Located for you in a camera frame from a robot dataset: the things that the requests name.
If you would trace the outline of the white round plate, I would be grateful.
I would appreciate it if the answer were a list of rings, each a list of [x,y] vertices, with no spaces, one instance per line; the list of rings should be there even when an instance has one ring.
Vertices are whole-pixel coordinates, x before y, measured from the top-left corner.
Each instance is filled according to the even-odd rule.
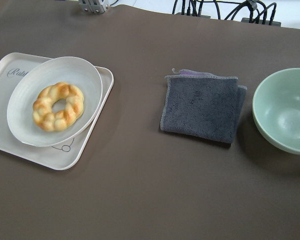
[[[48,147],[79,134],[102,100],[99,72],[78,57],[59,57],[31,70],[14,89],[7,109],[10,131],[21,142]]]

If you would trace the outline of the cream rectangular tray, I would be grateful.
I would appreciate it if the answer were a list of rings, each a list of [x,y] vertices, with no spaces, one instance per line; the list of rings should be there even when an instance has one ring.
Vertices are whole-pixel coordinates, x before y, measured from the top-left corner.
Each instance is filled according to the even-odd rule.
[[[19,141],[8,125],[9,100],[19,82],[31,70],[50,58],[13,52],[0,60],[0,150],[53,170],[73,167],[80,159],[99,115],[114,84],[113,73],[105,67],[96,67],[102,82],[102,98],[94,119],[80,133],[51,146],[34,146]]]

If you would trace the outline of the mint green bowl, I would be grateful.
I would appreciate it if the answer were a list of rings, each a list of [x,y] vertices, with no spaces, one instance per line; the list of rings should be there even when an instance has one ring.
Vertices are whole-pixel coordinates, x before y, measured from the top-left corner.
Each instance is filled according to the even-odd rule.
[[[266,77],[252,99],[254,123],[273,146],[300,155],[300,68]]]

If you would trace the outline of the grey folded cloth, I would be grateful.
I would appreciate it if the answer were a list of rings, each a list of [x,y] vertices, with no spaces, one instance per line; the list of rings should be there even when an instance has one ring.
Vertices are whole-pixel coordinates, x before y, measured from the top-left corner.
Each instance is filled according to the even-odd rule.
[[[181,69],[165,79],[162,131],[233,143],[248,90],[236,76]]]

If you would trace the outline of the aluminium frame post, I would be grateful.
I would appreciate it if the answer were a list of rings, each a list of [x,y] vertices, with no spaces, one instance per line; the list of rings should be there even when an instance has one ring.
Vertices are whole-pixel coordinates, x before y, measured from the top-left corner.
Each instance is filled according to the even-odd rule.
[[[78,0],[79,6],[84,12],[103,14],[109,7],[108,0]]]

